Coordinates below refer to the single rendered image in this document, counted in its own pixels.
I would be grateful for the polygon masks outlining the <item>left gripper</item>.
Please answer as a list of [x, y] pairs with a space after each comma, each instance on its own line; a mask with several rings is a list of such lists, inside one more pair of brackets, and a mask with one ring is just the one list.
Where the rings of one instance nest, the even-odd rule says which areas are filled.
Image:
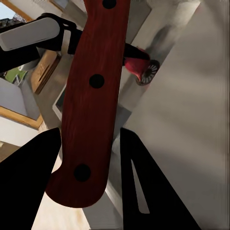
[[137, 58], [137, 59], [144, 59], [144, 60], [149, 60], [150, 56], [143, 51], [134, 48], [133, 46], [130, 45], [125, 45], [125, 51], [124, 51], [124, 58]]

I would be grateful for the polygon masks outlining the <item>bowl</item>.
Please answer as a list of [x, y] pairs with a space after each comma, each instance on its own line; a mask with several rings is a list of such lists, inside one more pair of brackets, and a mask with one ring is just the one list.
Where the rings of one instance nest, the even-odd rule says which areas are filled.
[[40, 60], [42, 59], [42, 56], [43, 56], [43, 48], [37, 47], [37, 50], [39, 52], [40, 58], [37, 60], [34, 60], [32, 62], [29, 62], [29, 63], [26, 63], [24, 65], [19, 66], [19, 70], [21, 70], [21, 71], [31, 70], [38, 65], [38, 63], [40, 62]]

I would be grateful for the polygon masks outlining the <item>cutting board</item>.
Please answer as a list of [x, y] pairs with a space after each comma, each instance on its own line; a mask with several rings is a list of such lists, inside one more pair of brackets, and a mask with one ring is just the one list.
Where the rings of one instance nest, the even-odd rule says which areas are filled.
[[59, 54], [52, 50], [46, 50], [31, 76], [34, 94], [40, 94], [60, 61], [61, 57]]

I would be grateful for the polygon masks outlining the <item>parer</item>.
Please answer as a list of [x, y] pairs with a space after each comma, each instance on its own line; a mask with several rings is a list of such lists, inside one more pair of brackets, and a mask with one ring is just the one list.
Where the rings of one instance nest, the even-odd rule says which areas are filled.
[[131, 0], [83, 0], [88, 19], [65, 91], [62, 164], [46, 195], [69, 208], [90, 207], [108, 180]]

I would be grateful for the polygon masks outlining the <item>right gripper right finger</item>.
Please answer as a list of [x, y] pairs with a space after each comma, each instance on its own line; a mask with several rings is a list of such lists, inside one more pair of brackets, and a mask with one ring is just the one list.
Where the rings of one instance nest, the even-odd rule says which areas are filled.
[[[139, 136], [120, 128], [124, 230], [201, 230]], [[150, 214], [141, 213], [133, 160]]]

